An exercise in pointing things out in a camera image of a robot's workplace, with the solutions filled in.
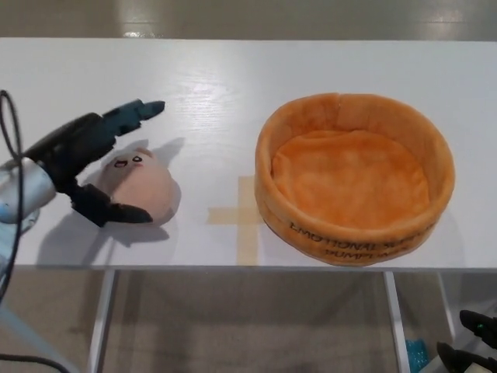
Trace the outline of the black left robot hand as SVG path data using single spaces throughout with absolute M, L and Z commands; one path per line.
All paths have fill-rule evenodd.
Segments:
M 146 210 L 129 204 L 114 203 L 92 184 L 79 186 L 76 177 L 91 163 L 113 150 L 116 138 L 141 127 L 143 120 L 159 115 L 163 101 L 126 103 L 103 114 L 87 113 L 52 131 L 23 155 L 48 174 L 58 193 L 71 199 L 72 208 L 103 227 L 108 222 L 150 223 Z

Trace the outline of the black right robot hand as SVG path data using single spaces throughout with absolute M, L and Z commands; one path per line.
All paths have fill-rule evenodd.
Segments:
M 478 312 L 461 310 L 461 325 L 470 330 L 483 343 L 496 349 L 496 317 L 488 317 Z M 464 350 L 456 350 L 449 344 L 438 342 L 438 356 L 448 372 L 492 372 L 496 373 L 496 359 L 482 357 Z

